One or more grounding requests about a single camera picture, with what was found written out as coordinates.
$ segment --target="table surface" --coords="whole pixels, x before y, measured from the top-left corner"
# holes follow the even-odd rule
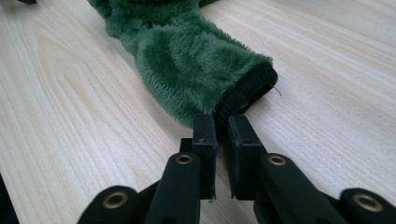
[[[203,14],[274,58],[277,91],[246,113],[270,152],[338,198],[372,190],[396,204],[396,3],[221,0]],[[134,58],[86,1],[0,2],[0,172],[21,223],[76,223],[101,190],[161,178],[187,129],[145,89]],[[231,199],[201,223],[257,223]]]

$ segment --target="brass grommet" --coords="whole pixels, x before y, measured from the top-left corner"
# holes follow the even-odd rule
[[[358,193],[353,195],[353,201],[358,206],[371,212],[380,212],[384,209],[382,204],[377,199],[366,194]]]
[[[268,158],[268,161],[271,162],[273,165],[284,165],[286,164],[285,159],[280,156],[272,156]]]
[[[189,164],[192,162],[192,157],[189,155],[181,155],[176,157],[176,162],[182,165]]]
[[[108,209],[118,208],[123,206],[127,201],[128,201],[128,194],[126,194],[124,191],[117,191],[105,197],[105,199],[103,200],[103,207]]]

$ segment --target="plush toy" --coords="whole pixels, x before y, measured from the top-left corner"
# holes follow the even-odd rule
[[[107,33],[134,55],[159,104],[191,127],[198,113],[222,126],[277,81],[269,57],[254,53],[206,20],[199,6],[216,0],[89,0]]]

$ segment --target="black trim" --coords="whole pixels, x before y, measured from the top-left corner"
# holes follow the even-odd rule
[[[234,86],[224,92],[216,106],[214,118],[219,130],[224,130],[228,117],[243,114],[270,91],[277,82],[277,73],[270,63],[252,67]]]

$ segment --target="green plush toy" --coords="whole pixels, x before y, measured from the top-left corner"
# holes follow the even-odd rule
[[[198,113],[222,126],[271,90],[277,74],[206,20],[199,6],[216,0],[89,0],[107,33],[134,55],[147,88],[176,120],[191,127]]]

